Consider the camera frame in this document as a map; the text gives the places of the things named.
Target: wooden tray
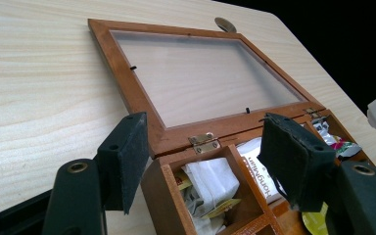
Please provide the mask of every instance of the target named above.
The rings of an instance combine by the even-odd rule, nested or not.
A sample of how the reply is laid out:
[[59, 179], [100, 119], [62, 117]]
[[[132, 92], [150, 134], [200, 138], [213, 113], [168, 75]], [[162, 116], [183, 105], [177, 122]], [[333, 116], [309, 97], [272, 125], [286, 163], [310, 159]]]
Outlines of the wooden tray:
[[[311, 121], [327, 117], [331, 134], [353, 141], [329, 110], [240, 33], [88, 24], [128, 111], [147, 113], [154, 161], [141, 186], [158, 234], [196, 234], [173, 174], [219, 157], [240, 181], [235, 197], [242, 198], [219, 234], [308, 234], [287, 201], [266, 203], [236, 145], [261, 136], [266, 113], [292, 118], [319, 138]], [[369, 161], [362, 151], [352, 160]]]

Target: brass hinge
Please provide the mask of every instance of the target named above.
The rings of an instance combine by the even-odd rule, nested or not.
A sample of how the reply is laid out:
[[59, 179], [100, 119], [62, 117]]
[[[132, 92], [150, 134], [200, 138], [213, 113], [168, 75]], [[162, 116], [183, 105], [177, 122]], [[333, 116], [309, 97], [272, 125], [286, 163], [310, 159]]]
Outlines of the brass hinge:
[[314, 110], [313, 108], [305, 109], [305, 112], [312, 118], [312, 123], [323, 122], [326, 118], [329, 117], [323, 116], [319, 111]]
[[193, 145], [194, 151], [197, 155], [221, 147], [218, 140], [213, 137], [213, 134], [211, 132], [191, 136], [188, 138], [188, 140]]
[[319, 113], [319, 111], [314, 110], [313, 108], [305, 109], [305, 112], [309, 114], [312, 119], [322, 118], [322, 115]]

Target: wood grain surface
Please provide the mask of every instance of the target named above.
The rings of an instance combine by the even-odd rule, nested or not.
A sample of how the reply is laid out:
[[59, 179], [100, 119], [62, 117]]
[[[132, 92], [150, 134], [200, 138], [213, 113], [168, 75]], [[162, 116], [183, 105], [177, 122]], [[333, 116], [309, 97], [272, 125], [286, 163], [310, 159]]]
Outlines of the wood grain surface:
[[[54, 183], [58, 168], [90, 159], [127, 115], [87, 19], [238, 32], [323, 106], [376, 164], [376, 130], [275, 16], [205, 1], [0, 1], [0, 211]], [[107, 213], [110, 234], [155, 234], [138, 190], [129, 215]]]

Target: black background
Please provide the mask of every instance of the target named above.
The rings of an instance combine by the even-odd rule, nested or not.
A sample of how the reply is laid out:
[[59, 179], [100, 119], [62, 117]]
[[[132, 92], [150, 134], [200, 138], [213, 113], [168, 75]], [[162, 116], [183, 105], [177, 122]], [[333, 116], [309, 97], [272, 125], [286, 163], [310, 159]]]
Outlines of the black background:
[[275, 15], [367, 114], [376, 99], [376, 2], [217, 2]]

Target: metal screw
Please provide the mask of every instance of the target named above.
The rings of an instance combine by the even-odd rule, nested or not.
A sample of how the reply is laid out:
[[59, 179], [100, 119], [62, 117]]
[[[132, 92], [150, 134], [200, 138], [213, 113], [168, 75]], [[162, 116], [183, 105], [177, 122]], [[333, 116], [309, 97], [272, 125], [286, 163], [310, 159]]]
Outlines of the metal screw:
[[67, 169], [67, 171], [70, 173], [79, 173], [79, 172], [86, 170], [87, 167], [88, 167], [87, 163], [75, 163], [75, 164], [71, 164], [69, 168]]
[[360, 174], [364, 174], [364, 175], [374, 175], [375, 174], [375, 171], [373, 169], [370, 169], [366, 166], [363, 166], [363, 165], [360, 165], [360, 164], [357, 164], [357, 165], [354, 165], [352, 167], [353, 170], [355, 170], [356, 172], [360, 173]]

